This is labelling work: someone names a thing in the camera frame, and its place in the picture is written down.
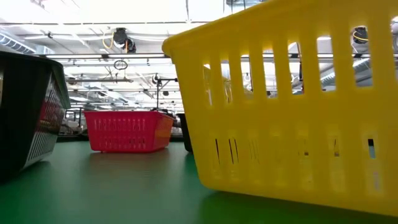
green table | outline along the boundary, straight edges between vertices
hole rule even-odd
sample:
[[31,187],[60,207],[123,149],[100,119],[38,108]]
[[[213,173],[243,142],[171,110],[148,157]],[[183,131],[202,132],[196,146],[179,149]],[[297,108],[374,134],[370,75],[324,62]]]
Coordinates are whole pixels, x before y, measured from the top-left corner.
[[397,218],[216,192],[181,143],[152,154],[102,154],[59,143],[0,185],[0,223],[398,223]]

plastic basket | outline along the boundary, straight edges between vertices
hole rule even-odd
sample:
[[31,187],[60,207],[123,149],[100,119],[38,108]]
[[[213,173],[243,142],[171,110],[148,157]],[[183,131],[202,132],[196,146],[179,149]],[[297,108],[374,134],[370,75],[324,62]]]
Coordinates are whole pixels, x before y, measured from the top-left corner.
[[51,154],[70,102],[52,60],[0,52],[0,80],[0,179],[8,179]]
[[[398,215],[395,0],[270,0],[164,42],[177,70],[201,182],[212,189]],[[373,86],[354,82],[351,28],[367,26]],[[336,91],[322,92],[317,37],[332,38]],[[288,44],[305,84],[293,95]],[[267,98],[262,53],[272,49],[277,98]],[[253,99],[244,96],[249,54]],[[222,60],[229,61],[226,100]],[[203,65],[210,64],[210,92]]]
[[170,141],[174,119],[156,111],[84,111],[91,149],[153,152]]

